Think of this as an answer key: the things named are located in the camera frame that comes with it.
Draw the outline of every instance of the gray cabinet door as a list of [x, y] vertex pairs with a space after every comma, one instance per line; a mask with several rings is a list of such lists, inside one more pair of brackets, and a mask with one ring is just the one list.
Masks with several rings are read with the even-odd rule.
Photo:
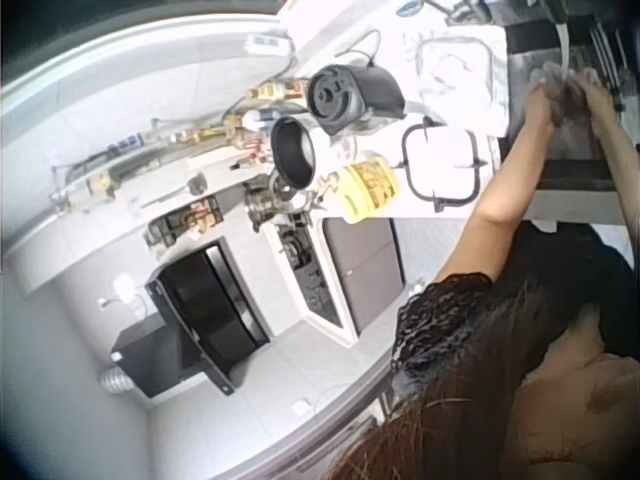
[[375, 253], [341, 279], [358, 334], [402, 292], [402, 275], [394, 242]]
[[323, 230], [341, 277], [393, 242], [391, 221], [386, 218], [370, 218], [355, 225], [342, 218], [328, 218]]

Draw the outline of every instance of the black refrigerator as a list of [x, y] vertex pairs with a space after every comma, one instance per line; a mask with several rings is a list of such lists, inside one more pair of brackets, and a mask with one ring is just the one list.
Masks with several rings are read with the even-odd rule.
[[208, 364], [209, 379], [231, 395], [235, 391], [231, 369], [269, 339], [221, 243], [216, 241], [158, 268], [146, 289], [167, 325], [198, 348]]

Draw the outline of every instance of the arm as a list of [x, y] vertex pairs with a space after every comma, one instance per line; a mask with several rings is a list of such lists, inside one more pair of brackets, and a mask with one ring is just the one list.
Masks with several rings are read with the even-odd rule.
[[618, 124], [616, 112], [613, 108], [611, 96], [604, 88], [591, 83], [583, 76], [574, 76], [574, 79], [584, 90], [591, 110], [591, 124], [593, 132], [600, 140], [602, 150], [607, 158], [609, 170], [613, 177], [613, 183], [618, 192], [622, 214], [624, 216], [633, 257], [638, 261], [638, 216], [640, 215], [638, 203], [640, 202], [638, 182], [640, 176], [640, 158], [631, 139]]
[[504, 165], [480, 196], [455, 250], [435, 282], [454, 273], [482, 272], [496, 280], [513, 235], [531, 203], [554, 132], [551, 105], [542, 87], [527, 99], [525, 124]]

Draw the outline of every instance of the black lace sleeve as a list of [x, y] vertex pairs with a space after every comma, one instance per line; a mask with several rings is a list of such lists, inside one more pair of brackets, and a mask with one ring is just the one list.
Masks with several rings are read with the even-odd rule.
[[401, 398], [457, 363], [491, 286], [482, 273], [451, 275], [398, 310], [391, 368], [393, 387]]

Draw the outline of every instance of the forearm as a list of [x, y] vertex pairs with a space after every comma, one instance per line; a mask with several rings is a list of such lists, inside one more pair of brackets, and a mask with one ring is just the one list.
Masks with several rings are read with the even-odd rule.
[[638, 181], [640, 159], [629, 136], [616, 122], [610, 122], [600, 134], [600, 144], [611, 170], [613, 183], [618, 192], [634, 258], [638, 259], [638, 203], [640, 202]]
[[515, 230], [536, 191], [553, 128], [525, 123], [500, 170], [482, 193], [473, 216]]

